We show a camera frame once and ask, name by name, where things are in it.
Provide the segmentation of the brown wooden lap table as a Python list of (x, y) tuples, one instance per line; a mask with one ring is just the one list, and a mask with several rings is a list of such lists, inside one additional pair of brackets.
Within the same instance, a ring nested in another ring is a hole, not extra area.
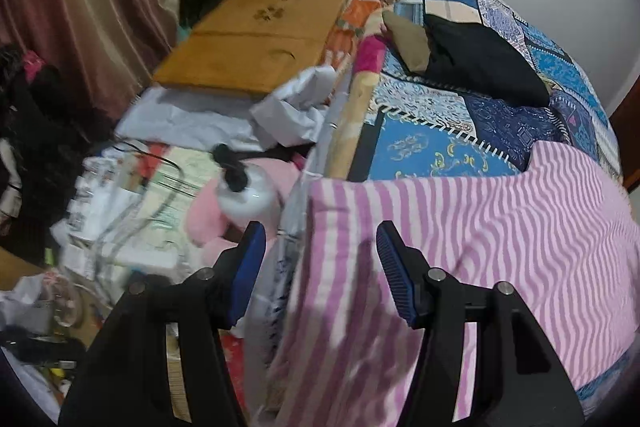
[(153, 74), (163, 87), (266, 95), (319, 65), (346, 0), (224, 0)]

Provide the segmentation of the olive brown cushion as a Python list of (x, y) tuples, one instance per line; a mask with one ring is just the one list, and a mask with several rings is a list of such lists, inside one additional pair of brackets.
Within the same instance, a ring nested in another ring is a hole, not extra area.
[(383, 12), (383, 23), (408, 71), (424, 75), (431, 58), (425, 29), (392, 11)]

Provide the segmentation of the white spray bottle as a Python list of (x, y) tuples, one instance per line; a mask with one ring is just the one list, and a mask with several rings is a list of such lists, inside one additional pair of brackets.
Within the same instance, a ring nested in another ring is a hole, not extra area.
[(235, 228), (244, 231), (250, 221), (261, 223), (275, 236), (281, 217), (277, 187), (262, 167), (242, 161), (226, 144), (217, 145), (213, 160), (221, 168), (215, 188), (218, 207)]

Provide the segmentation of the black garment on bed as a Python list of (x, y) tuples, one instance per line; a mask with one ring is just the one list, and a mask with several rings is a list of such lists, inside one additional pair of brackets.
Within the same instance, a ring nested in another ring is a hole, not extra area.
[(424, 30), (430, 46), (426, 79), (511, 105), (549, 104), (548, 89), (533, 67), (493, 29), (427, 14)]

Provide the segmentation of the white crumpled cloth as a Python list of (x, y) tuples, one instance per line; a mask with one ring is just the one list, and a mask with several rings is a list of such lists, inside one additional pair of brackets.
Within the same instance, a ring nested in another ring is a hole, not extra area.
[(260, 101), (250, 96), (153, 87), (116, 126), (122, 139), (213, 150), (263, 152), (318, 141), (337, 80), (331, 66), (302, 70)]

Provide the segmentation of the blue patchwork bedspread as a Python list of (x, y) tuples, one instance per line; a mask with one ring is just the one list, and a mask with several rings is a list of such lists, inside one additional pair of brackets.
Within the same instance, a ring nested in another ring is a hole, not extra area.
[[(527, 169), (538, 142), (575, 147), (601, 167), (596, 150), (604, 115), (594, 98), (580, 101), (555, 90), (550, 107), (512, 106), (498, 98), (452, 94), (399, 80), (398, 67), (395, 57), (386, 57), (382, 88), (391, 96), (407, 93), (414, 107), (434, 114), (436, 121), (416, 124), (385, 114), (370, 181), (517, 176)], [(575, 388), (585, 409), (604, 399), (628, 366), (630, 349), (614, 369)]]

